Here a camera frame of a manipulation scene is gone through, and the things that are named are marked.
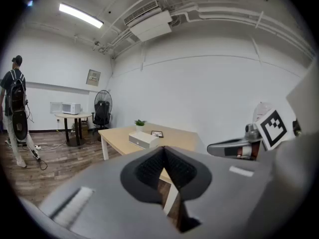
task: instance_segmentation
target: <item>white table leg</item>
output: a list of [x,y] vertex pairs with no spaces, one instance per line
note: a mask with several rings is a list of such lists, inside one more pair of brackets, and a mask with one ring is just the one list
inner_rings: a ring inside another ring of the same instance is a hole
[[107,146],[106,141],[104,140],[103,137],[101,137],[101,144],[102,144],[102,151],[103,151],[104,160],[108,160],[109,159],[108,146]]
[[166,213],[166,215],[169,213],[171,207],[173,206],[173,203],[177,197],[177,194],[178,194],[178,190],[176,189],[174,184],[171,184],[168,197],[164,206],[164,212]]

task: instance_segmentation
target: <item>green leaves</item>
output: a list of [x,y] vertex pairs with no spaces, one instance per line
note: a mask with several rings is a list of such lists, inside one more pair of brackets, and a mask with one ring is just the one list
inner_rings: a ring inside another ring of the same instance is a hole
[[136,121],[134,121],[135,122],[135,125],[141,125],[141,126],[144,126],[145,125],[145,123],[147,122],[146,120],[144,120],[144,121],[141,121],[141,120],[136,120]]

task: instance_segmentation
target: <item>fluorescent light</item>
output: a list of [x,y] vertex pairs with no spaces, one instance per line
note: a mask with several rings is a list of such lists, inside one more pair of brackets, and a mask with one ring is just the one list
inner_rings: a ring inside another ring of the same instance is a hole
[[70,14],[72,16],[75,16],[77,18],[80,18],[80,19],[96,26],[97,28],[101,28],[101,26],[103,25],[102,21],[100,21],[100,20],[90,16],[89,14],[86,14],[85,12],[82,12],[76,8],[68,6],[66,4],[61,3],[59,10],[62,12],[65,12],[67,14]]

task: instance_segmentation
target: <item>wooden floor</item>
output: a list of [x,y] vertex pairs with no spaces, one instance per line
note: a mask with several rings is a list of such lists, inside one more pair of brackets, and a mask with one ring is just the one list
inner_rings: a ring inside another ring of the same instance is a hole
[[[43,149],[50,149],[52,146],[61,144],[56,149],[39,152],[41,159],[48,165],[46,170],[41,171],[27,147],[24,147],[26,150],[19,148],[27,167],[17,166],[12,149],[4,142],[8,139],[8,135],[0,134],[0,148],[3,150],[0,161],[16,193],[39,205],[57,186],[91,164],[104,161],[101,142],[97,141],[97,136],[98,133],[95,133],[94,137],[89,134],[85,136],[89,140],[87,144],[69,147],[65,144],[64,132],[32,133],[34,144],[41,145]],[[108,153],[109,158],[121,156],[110,145],[108,145]],[[159,192],[163,195],[163,205],[165,205],[169,187],[168,183],[160,180]],[[179,197],[168,215],[174,224],[177,222],[178,206]]]

